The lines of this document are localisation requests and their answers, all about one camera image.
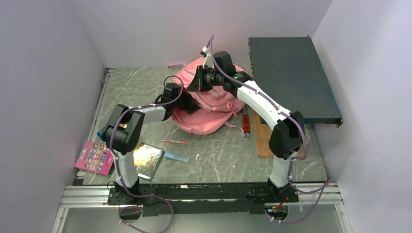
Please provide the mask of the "pink student backpack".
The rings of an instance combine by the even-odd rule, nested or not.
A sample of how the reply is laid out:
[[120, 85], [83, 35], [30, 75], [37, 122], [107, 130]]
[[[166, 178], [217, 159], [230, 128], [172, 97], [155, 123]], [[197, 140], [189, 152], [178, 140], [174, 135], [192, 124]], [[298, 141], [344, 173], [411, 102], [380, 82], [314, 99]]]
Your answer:
[[232, 116], [243, 110], [245, 102], [224, 91], [221, 86], [214, 86], [206, 92], [190, 92], [195, 100], [195, 106], [200, 109], [189, 114], [187, 111], [175, 109], [171, 120], [178, 128], [197, 135], [208, 135], [223, 125], [239, 128], [244, 136], [242, 127], [229, 123]]

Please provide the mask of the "blue treehouse book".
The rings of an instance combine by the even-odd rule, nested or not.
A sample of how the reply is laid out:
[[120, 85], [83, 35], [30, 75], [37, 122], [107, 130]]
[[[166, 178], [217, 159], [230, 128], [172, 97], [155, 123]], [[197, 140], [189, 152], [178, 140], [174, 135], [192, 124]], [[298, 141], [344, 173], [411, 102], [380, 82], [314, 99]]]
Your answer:
[[103, 128], [100, 129], [99, 131], [97, 131], [97, 133], [96, 133], [97, 137], [98, 137], [99, 139], [101, 139], [101, 140], [103, 140], [102, 134], [103, 134]]

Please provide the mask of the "pink book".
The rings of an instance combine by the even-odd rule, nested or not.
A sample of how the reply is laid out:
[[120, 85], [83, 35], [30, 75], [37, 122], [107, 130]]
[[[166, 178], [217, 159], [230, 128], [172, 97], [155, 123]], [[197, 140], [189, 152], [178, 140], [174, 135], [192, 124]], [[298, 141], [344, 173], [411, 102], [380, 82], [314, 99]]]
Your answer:
[[106, 144], [85, 141], [74, 167], [107, 176], [112, 165], [113, 156]]

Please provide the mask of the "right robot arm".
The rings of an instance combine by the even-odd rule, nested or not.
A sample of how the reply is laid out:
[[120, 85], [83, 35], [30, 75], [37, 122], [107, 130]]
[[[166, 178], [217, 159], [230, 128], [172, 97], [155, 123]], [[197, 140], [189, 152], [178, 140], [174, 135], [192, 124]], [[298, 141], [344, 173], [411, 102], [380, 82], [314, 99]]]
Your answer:
[[268, 146], [275, 158], [269, 180], [268, 196], [280, 201], [286, 196], [292, 169], [292, 161], [306, 144], [303, 115], [291, 112], [270, 98], [244, 71], [236, 71], [228, 52], [212, 54], [204, 47], [200, 52], [204, 61], [197, 66], [189, 92], [206, 92], [216, 86], [246, 103], [261, 116], [272, 130]]

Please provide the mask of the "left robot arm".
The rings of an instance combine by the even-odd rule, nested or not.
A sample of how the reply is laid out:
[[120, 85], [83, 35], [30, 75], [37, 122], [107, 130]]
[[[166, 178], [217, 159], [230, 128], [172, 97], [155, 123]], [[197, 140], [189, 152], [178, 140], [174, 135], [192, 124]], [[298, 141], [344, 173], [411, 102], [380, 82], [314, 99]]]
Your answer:
[[163, 93], [151, 104], [139, 107], [123, 104], [115, 106], [103, 128], [102, 141], [112, 152], [116, 183], [123, 187], [120, 197], [126, 203], [135, 203], [140, 196], [139, 177], [131, 152], [138, 145], [143, 125], [165, 121], [177, 110], [191, 115], [200, 109], [187, 90], [176, 83], [167, 83]]

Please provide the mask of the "red pen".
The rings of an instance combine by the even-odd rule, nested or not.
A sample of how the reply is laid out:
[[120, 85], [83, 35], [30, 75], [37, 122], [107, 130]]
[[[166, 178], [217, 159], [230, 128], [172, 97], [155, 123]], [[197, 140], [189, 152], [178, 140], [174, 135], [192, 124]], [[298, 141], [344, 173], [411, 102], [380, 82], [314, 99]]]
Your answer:
[[175, 144], [191, 144], [190, 142], [187, 141], [176, 141], [176, 140], [168, 140], [168, 139], [161, 139], [161, 142], [165, 143], [175, 143]]

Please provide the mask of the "light blue eraser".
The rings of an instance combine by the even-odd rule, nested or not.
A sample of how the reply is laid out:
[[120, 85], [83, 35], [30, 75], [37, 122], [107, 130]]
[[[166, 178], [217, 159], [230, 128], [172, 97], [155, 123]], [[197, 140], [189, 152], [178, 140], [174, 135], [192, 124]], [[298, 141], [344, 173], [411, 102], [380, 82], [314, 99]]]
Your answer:
[[183, 162], [183, 163], [186, 163], [186, 164], [188, 164], [190, 162], [190, 159], [188, 157], [175, 155], [175, 154], [169, 153], [169, 152], [166, 152], [164, 154], [164, 157], [167, 158], [167, 159]]

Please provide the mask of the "shiny gold foil book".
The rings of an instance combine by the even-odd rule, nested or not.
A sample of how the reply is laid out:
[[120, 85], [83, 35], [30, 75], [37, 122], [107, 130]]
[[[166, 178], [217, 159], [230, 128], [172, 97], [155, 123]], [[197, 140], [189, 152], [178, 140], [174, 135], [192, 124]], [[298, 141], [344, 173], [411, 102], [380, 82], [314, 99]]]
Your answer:
[[133, 150], [133, 158], [137, 175], [151, 181], [164, 153], [164, 150], [145, 143], [136, 146]]

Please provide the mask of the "wooden board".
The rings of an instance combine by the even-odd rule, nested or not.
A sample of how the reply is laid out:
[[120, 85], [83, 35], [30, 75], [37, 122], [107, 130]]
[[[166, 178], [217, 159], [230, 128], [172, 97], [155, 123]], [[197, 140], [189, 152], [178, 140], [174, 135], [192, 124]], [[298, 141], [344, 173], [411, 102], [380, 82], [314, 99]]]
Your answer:
[[257, 156], [259, 158], [273, 158], [274, 154], [269, 148], [269, 139], [272, 130], [267, 124], [262, 124], [260, 116], [252, 110], [253, 135], [255, 136]]

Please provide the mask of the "dark green metal box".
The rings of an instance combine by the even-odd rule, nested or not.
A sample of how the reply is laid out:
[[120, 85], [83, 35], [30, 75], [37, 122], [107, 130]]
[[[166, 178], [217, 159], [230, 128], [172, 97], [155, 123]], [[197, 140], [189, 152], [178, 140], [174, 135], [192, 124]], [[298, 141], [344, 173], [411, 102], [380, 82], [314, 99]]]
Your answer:
[[343, 124], [343, 115], [312, 38], [250, 37], [250, 66], [257, 85], [306, 124]]

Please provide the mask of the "red handled wrench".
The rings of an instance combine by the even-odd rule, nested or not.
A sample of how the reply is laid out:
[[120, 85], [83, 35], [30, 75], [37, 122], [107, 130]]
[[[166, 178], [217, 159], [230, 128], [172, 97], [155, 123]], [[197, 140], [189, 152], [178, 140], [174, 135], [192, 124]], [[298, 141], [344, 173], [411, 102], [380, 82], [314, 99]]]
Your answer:
[[250, 138], [250, 119], [247, 105], [245, 105], [242, 110], [242, 129], [244, 132], [244, 137]]

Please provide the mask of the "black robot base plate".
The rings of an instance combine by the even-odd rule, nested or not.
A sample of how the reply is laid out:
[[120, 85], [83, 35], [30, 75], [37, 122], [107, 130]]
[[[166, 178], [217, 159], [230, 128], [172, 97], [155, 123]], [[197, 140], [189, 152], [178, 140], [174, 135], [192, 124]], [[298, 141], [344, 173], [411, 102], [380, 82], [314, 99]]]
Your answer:
[[271, 205], [296, 203], [297, 192], [269, 182], [140, 184], [129, 196], [119, 185], [109, 189], [108, 205], [141, 205], [143, 216], [175, 214], [238, 213], [264, 214]]

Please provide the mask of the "aluminium frame rail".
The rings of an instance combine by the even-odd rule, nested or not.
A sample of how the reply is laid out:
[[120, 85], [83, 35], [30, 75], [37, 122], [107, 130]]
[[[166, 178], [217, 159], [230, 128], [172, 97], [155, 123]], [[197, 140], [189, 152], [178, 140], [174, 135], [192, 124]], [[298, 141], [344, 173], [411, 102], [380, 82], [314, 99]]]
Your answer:
[[328, 204], [335, 207], [343, 232], [352, 232], [336, 183], [331, 183], [326, 188], [321, 183], [297, 183], [296, 187], [298, 191], [288, 188], [280, 192], [270, 188], [265, 182], [141, 184], [140, 196], [131, 197], [110, 185], [67, 186], [52, 232], [62, 232], [70, 208], [138, 206], [142, 208], [143, 216], [170, 213], [168, 204], [156, 199], [156, 196], [166, 199], [174, 214], [263, 214], [268, 208], [280, 210], [296, 204], [302, 211], [304, 205]]

